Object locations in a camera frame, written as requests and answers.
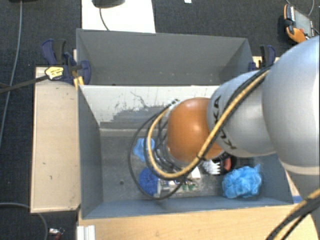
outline blue clamp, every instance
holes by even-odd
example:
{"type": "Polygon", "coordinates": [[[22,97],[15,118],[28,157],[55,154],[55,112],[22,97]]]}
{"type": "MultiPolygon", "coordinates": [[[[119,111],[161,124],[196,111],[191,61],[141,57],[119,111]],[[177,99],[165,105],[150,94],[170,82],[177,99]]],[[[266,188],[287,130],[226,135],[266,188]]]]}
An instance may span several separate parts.
{"type": "Polygon", "coordinates": [[[72,55],[65,52],[66,40],[48,39],[41,45],[41,53],[48,62],[49,66],[63,67],[63,77],[59,81],[73,85],[76,78],[73,71],[77,71],[77,76],[83,78],[85,85],[88,85],[91,79],[91,67],[88,60],[82,60],[79,65],[72,55]]]}
{"type": "Polygon", "coordinates": [[[276,50],[271,45],[261,45],[262,61],[259,68],[265,68],[271,66],[276,61],[276,50]]]}

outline blue cloth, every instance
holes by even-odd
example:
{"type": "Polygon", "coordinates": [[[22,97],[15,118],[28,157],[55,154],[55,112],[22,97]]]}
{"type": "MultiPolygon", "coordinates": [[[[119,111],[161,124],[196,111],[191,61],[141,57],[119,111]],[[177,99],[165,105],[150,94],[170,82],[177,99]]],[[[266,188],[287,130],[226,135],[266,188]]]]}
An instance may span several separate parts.
{"type": "Polygon", "coordinates": [[[254,168],[244,166],[227,173],[222,181],[223,196],[232,199],[259,195],[262,184],[260,170],[261,166],[257,164],[254,168]]]}
{"type": "MultiPolygon", "coordinates": [[[[133,148],[133,153],[140,158],[140,160],[142,162],[145,162],[145,155],[144,155],[144,138],[138,138],[138,140],[136,141],[136,145],[133,148]]],[[[154,149],[155,147],[155,141],[152,138],[151,139],[151,148],[154,149]]]]}
{"type": "Polygon", "coordinates": [[[157,193],[158,177],[149,168],[144,168],[139,174],[139,185],[150,196],[157,193]]]}

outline wooden board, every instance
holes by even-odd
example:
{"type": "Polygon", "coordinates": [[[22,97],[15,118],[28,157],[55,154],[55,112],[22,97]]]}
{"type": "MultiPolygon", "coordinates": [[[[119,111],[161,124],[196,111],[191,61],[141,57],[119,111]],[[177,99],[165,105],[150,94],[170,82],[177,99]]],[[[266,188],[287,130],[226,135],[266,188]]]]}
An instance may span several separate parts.
{"type": "MultiPolygon", "coordinates": [[[[36,77],[45,68],[36,69],[36,77]]],[[[31,212],[75,210],[80,204],[76,89],[60,81],[35,85],[31,212]]]]}
{"type": "MultiPolygon", "coordinates": [[[[294,205],[178,213],[141,217],[86,219],[96,240],[264,240],[294,205]]],[[[288,240],[317,240],[310,216],[288,240]]]]}

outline gray box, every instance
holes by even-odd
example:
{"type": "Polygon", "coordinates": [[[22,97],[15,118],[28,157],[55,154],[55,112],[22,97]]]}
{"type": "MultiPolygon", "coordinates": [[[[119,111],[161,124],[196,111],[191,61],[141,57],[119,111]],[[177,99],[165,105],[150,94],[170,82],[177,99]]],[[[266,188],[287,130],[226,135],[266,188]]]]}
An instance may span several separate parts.
{"type": "Polygon", "coordinates": [[[248,72],[246,38],[77,29],[91,85],[221,85],[248,72]]]}
{"type": "MultiPolygon", "coordinates": [[[[191,197],[177,194],[163,201],[148,200],[138,191],[129,173],[127,153],[131,138],[138,127],[150,115],[163,108],[168,100],[210,97],[218,85],[241,74],[242,71],[247,71],[246,67],[252,57],[246,39],[87,30],[78,30],[77,33],[78,61],[89,59],[93,70],[93,85],[80,86],[77,105],[81,212],[84,219],[293,203],[286,173],[276,154],[238,161],[238,166],[261,165],[263,184],[260,195],[251,198],[224,198],[221,186],[223,177],[204,176],[201,180],[205,188],[191,197]],[[101,54],[100,47],[103,46],[103,41],[105,45],[101,54]],[[237,49],[229,50],[232,42],[235,43],[232,48],[237,46],[237,49]],[[133,43],[140,45],[132,49],[133,43]],[[155,47],[160,44],[167,47],[171,53],[177,51],[178,47],[181,47],[183,52],[179,50],[176,56],[171,55],[177,61],[171,60],[166,63],[170,56],[166,49],[155,53],[155,47]],[[230,45],[224,54],[228,59],[222,54],[218,56],[219,45],[230,45]],[[183,60],[192,56],[202,56],[200,47],[213,49],[214,55],[208,56],[206,49],[207,54],[201,57],[199,63],[192,64],[191,59],[187,63],[183,60]],[[195,64],[199,65],[197,72],[193,70],[195,64]],[[157,74],[162,69],[164,78],[160,79],[157,74]]],[[[138,172],[143,168],[143,164],[137,157],[133,159],[136,160],[134,166],[138,172]]]]}

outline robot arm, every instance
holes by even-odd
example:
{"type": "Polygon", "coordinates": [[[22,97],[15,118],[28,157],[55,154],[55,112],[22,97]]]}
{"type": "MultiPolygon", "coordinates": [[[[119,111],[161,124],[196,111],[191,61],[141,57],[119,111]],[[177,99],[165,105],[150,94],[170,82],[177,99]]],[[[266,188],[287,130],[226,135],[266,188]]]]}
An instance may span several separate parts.
{"type": "MultiPolygon", "coordinates": [[[[277,153],[303,198],[320,186],[319,54],[319,36],[287,51],[216,139],[238,157],[277,153]]],[[[228,98],[251,75],[226,82],[212,95],[207,110],[210,130],[228,98]]],[[[320,209],[312,216],[320,232],[320,209]]]]}

